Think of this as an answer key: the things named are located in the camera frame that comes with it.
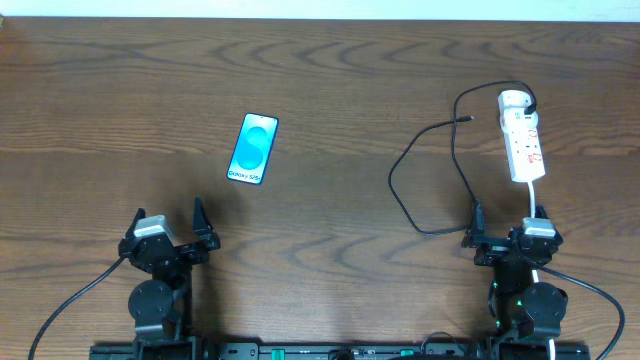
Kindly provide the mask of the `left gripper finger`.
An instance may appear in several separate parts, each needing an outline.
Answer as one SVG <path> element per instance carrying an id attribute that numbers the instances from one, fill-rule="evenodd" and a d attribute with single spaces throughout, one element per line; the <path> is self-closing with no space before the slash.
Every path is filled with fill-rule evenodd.
<path id="1" fill-rule="evenodd" d="M 134 215 L 134 218 L 132 220 L 131 225 L 129 226 L 128 230 L 125 233 L 125 237 L 126 238 L 134 238 L 135 237 L 134 231 L 136 229 L 136 226 L 137 226 L 138 222 L 141 219 L 144 219 L 145 217 L 146 217 L 145 209 L 144 208 L 139 208 L 136 211 L 136 214 Z"/>
<path id="2" fill-rule="evenodd" d="M 194 199 L 192 232 L 199 237 L 212 237 L 214 228 L 211 225 L 200 197 Z"/>

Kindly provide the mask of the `blue Galaxy smartphone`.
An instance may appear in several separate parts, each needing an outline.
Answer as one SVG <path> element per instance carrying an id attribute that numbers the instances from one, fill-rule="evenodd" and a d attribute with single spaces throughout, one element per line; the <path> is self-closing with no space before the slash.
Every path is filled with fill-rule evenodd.
<path id="1" fill-rule="evenodd" d="M 278 126 L 276 117 L 245 115 L 226 173 L 229 180 L 252 185 L 263 182 Z"/>

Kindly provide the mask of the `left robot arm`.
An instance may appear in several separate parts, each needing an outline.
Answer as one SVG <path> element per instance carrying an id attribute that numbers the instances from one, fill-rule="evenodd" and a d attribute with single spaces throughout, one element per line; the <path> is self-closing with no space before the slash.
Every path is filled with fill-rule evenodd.
<path id="1" fill-rule="evenodd" d="M 148 217 L 137 210 L 119 242 L 118 253 L 131 265 L 151 275 L 137 285 L 128 300 L 135 322 L 133 357 L 136 359 L 208 359 L 208 341 L 193 330 L 193 267 L 209 261 L 220 248 L 220 237 L 209 221 L 202 199 L 194 200 L 192 232 L 197 240 L 176 245 L 166 217 Z"/>

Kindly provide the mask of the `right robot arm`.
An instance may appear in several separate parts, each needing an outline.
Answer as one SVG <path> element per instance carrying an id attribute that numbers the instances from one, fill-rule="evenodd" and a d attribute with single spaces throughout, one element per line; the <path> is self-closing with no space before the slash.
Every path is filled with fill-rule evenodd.
<path id="1" fill-rule="evenodd" d="M 483 208 L 474 203 L 470 226 L 462 240 L 474 248 L 474 264 L 493 269 L 488 306 L 496 320 L 496 333 L 480 341 L 474 351 L 482 359 L 553 359 L 551 344 L 561 333 L 568 295 L 537 277 L 537 270 L 552 260 L 563 238 L 538 206 L 505 237 L 486 234 Z"/>

